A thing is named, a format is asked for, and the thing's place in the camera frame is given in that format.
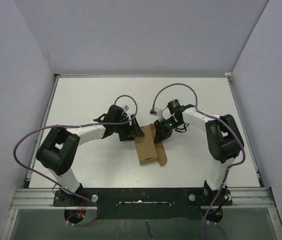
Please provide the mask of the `brown cardboard box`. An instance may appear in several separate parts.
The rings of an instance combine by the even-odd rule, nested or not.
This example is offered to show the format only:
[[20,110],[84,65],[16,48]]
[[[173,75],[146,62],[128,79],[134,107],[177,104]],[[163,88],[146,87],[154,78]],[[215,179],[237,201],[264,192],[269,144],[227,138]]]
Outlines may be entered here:
[[155,127],[153,124],[141,127],[144,136],[135,136],[134,143],[140,165],[158,162],[160,166],[167,163],[167,155],[162,142],[154,143]]

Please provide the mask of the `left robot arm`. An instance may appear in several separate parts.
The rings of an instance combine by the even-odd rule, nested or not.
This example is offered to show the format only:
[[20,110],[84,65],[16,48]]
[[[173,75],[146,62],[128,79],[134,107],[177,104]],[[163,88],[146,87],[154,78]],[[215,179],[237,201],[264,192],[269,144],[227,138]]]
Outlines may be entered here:
[[82,201],[83,186],[71,169],[78,147],[114,133],[122,142],[145,135],[134,114],[128,116],[124,108],[113,104],[107,113],[94,119],[89,126],[72,129],[53,127],[37,150],[36,159],[66,191],[64,198],[70,205],[75,206]]

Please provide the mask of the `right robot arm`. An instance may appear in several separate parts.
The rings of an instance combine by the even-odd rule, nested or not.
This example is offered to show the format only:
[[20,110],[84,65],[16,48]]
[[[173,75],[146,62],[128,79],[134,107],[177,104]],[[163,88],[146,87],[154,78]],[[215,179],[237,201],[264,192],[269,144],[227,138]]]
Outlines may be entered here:
[[212,156],[210,175],[205,181],[207,189],[203,191],[206,203],[215,204],[221,198],[220,189],[225,187],[224,177],[228,166],[244,149],[244,141],[232,115],[210,115],[197,109],[195,105],[181,105],[177,99],[167,104],[169,118],[163,118],[163,110],[150,109],[150,114],[158,119],[154,122],[154,143],[168,139],[173,131],[185,131],[189,125],[206,133],[207,145]]

